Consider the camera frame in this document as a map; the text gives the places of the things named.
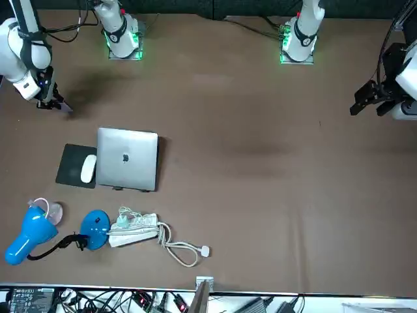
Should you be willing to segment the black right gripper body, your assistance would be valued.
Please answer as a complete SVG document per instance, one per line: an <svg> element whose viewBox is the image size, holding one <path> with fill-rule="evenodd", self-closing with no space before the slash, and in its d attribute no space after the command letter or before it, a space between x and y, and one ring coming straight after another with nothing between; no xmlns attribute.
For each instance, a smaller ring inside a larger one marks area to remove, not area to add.
<svg viewBox="0 0 417 313"><path fill-rule="evenodd" d="M38 71L36 73L36 82L40 88L40 91L35 96L35 98L39 101L50 101L54 87L53 67L48 67L43 71Z"/></svg>

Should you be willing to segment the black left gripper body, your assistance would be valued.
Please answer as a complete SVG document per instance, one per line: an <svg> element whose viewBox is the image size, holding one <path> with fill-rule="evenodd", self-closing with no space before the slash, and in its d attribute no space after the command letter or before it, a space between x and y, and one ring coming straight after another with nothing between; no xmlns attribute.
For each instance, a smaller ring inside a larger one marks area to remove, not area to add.
<svg viewBox="0 0 417 313"><path fill-rule="evenodd" d="M395 80L403 67L406 52L405 43L395 42L382 54L382 61L377 69L377 103L406 97L406 92Z"/></svg>

